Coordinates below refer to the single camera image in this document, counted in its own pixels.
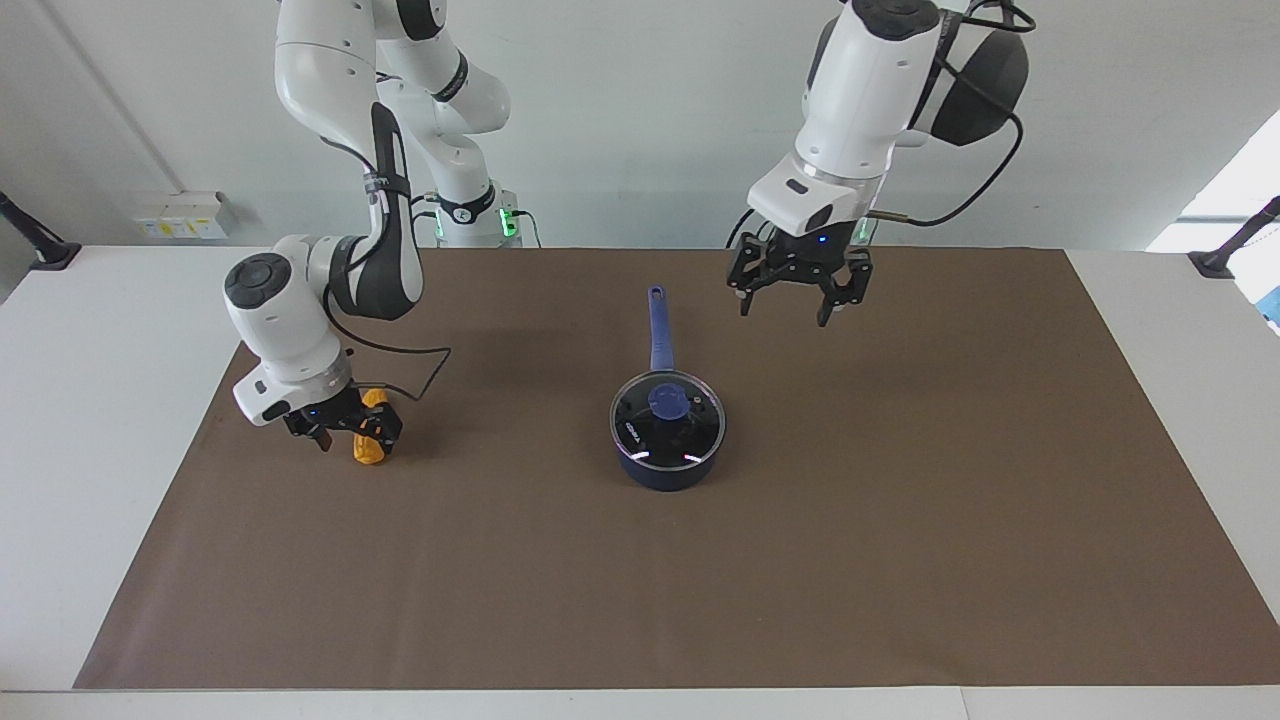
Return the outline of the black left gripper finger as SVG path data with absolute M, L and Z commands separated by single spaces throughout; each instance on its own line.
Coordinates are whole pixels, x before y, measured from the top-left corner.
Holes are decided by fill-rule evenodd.
M 768 261 L 771 243 L 762 238 L 741 238 L 727 272 L 727 286 L 739 299 L 740 316 L 748 316 L 753 300 L 776 282 L 776 269 Z
M 863 302 L 873 268 L 869 252 L 845 252 L 818 270 L 817 286 L 823 296 L 817 314 L 818 327 L 827 327 L 841 309 Z

